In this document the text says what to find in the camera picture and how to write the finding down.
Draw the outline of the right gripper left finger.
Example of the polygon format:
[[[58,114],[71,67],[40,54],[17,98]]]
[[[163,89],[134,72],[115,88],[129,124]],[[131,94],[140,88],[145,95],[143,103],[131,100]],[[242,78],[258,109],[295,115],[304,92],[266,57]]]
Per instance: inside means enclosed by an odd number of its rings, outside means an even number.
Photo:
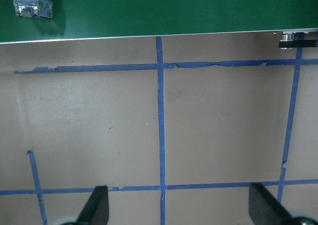
[[[109,198],[106,185],[96,186],[80,212],[77,225],[107,225],[109,221]]]

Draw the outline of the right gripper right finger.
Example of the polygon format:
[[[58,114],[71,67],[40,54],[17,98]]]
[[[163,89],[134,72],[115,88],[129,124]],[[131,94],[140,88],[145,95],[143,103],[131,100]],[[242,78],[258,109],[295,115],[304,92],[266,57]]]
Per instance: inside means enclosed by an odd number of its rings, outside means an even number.
[[[249,186],[248,213],[254,225],[283,225],[293,218],[261,183]]]

